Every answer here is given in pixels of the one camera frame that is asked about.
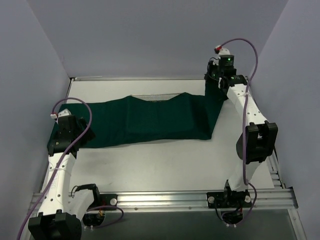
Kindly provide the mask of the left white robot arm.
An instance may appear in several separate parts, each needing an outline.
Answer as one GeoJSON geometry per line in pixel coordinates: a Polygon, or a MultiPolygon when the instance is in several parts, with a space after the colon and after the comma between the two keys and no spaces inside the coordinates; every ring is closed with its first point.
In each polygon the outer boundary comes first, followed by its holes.
{"type": "Polygon", "coordinates": [[[96,184],[80,185],[69,200],[72,169],[79,149],[95,138],[83,118],[67,109],[56,115],[57,131],[48,148],[48,181],[43,202],[35,217],[29,219],[28,230],[35,240],[79,240],[82,219],[88,209],[100,206],[96,184]]]}

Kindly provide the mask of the green surgical drape cloth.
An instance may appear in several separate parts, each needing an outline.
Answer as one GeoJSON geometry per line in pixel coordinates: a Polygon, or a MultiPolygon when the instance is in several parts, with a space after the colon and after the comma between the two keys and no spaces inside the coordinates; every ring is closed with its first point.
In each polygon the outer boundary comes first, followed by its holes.
{"type": "Polygon", "coordinates": [[[86,121],[95,138],[85,148],[106,148],[157,140],[209,140],[225,95],[207,82],[204,95],[181,93],[165,101],[145,101],[126,96],[107,102],[63,104],[86,121]]]}

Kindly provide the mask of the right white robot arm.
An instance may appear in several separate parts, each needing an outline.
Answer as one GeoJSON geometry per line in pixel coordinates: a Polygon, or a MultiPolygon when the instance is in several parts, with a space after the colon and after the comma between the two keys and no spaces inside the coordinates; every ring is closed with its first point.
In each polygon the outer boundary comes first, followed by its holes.
{"type": "Polygon", "coordinates": [[[233,103],[242,120],[242,133],[236,143],[239,163],[222,193],[223,203],[232,207],[248,197],[249,183],[255,171],[272,155],[278,126],[269,122],[259,110],[250,93],[248,80],[237,74],[233,55],[212,57],[208,61],[205,79],[214,83],[223,97],[233,103]]]}

